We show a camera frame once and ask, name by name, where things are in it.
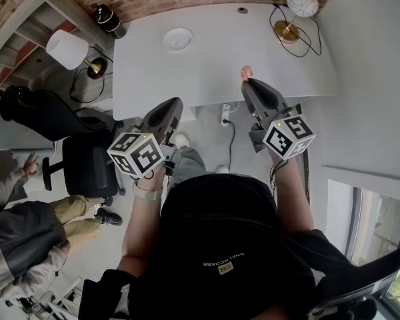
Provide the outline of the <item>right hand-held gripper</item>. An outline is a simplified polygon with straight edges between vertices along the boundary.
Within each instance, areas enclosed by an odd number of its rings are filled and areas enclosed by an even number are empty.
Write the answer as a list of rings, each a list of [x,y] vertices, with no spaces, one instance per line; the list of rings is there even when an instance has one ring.
[[[294,114],[282,94],[254,78],[244,79],[241,92],[255,122],[249,132],[254,150],[266,148],[286,160],[302,154],[316,134],[302,114]]]

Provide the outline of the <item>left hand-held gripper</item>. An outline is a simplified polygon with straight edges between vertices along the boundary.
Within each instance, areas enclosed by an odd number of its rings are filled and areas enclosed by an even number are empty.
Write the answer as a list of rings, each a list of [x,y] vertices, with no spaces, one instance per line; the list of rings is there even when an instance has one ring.
[[[171,137],[182,112],[182,100],[170,98],[150,110],[129,132],[117,136],[107,153],[118,170],[133,178],[142,178],[163,163],[167,174],[171,175],[174,168],[172,158],[177,150]]]

